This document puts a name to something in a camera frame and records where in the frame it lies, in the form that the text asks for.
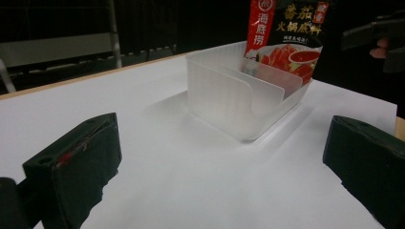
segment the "translucent plastic bin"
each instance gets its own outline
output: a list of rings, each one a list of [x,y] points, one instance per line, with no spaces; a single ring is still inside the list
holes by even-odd
[[[188,107],[230,135],[254,140],[301,100],[309,84],[301,87],[301,77],[245,59],[244,52],[240,42],[188,54]],[[265,74],[271,84],[254,74]]]

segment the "white tabletop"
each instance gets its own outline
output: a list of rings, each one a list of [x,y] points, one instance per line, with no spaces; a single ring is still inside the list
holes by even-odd
[[[179,56],[0,100],[0,176],[87,118],[117,113],[122,162],[82,228],[382,228],[322,163],[333,115],[394,133],[396,105],[314,80],[252,143],[187,110]]]

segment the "human hand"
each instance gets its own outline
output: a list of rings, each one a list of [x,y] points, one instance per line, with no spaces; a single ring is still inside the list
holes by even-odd
[[[390,44],[388,37],[383,37],[377,41],[378,48],[370,50],[370,55],[374,58],[383,59],[387,57],[387,48]]]

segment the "red food packet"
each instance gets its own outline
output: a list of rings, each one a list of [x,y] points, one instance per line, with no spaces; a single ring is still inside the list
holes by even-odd
[[[337,0],[251,0],[245,58],[310,81]],[[271,76],[257,71],[265,81]]]

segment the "hot pot seasoning packet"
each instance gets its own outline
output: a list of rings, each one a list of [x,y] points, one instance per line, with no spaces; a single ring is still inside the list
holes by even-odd
[[[298,75],[303,84],[308,83],[336,3],[337,0],[251,0],[245,58]],[[264,81],[271,77],[259,69],[254,76]]]

